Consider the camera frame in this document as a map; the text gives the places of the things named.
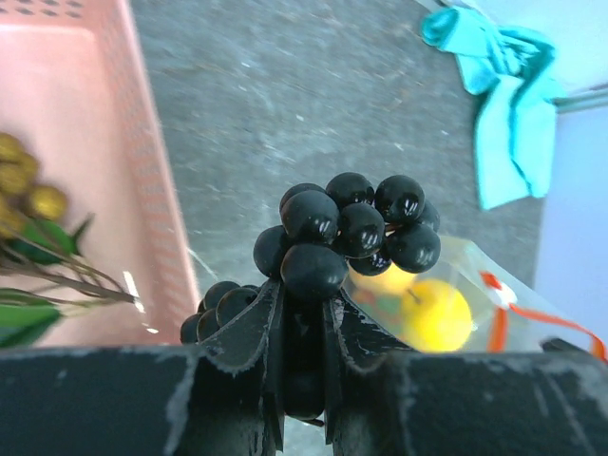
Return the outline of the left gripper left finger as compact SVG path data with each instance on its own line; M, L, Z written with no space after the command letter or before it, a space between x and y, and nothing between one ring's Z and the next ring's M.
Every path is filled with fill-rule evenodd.
M256 301L201 344L204 451L283 448L283 286L268 281Z

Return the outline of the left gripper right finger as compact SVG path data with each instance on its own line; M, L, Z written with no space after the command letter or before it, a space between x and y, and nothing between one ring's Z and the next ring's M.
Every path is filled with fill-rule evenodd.
M325 435L330 445L389 445L383 380L393 353L413 349L381 327L345 291L323 304Z

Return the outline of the yellow toy fruit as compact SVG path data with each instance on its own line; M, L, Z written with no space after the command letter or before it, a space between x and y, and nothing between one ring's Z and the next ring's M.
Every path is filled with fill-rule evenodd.
M399 335L419 352L456 352L472 333L469 304L440 279L414 282L401 300L401 315Z

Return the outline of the dark toy grape bunch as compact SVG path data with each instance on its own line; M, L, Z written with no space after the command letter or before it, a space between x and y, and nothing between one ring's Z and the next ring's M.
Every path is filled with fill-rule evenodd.
M337 340L325 329L351 273L378 277L390 268L417 275L438 261L440 217L413 178L395 175L372 185L346 172L326 186L303 182L279 204L280 223L256 239L261 286L214 283L180 328L183 344L204 344L217 333L236 343L237 373L219 367L209 351L197 368L192 401L205 412L244 411L270 397L301 421L320 415L338 393L343 364ZM278 291L277 351L265 364L250 360L244 312Z

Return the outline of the clear zip top bag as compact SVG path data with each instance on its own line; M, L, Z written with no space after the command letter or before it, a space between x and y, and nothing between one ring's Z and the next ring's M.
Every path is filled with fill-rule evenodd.
M449 236L441 241L438 262L416 275L411 285L434 278L462 293L473 326L465 345L456 352L581 351L606 360L607 346L600 338L520 282L475 243ZM405 343L399 335L405 293L374 294L356 288L350 277L346 290L355 304Z

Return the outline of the brown longan bunch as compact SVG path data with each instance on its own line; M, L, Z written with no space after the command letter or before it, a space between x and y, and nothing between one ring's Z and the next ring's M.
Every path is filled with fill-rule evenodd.
M141 338L137 297L85 256L94 217L66 224L68 194L1 135L1 346L121 345Z

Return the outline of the pink perforated basket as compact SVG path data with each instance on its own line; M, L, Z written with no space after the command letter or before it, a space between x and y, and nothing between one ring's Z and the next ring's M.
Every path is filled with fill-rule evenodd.
M199 292L139 35L125 1L1 5L1 128L91 224L88 262L135 297L67 319L45 346L165 345Z

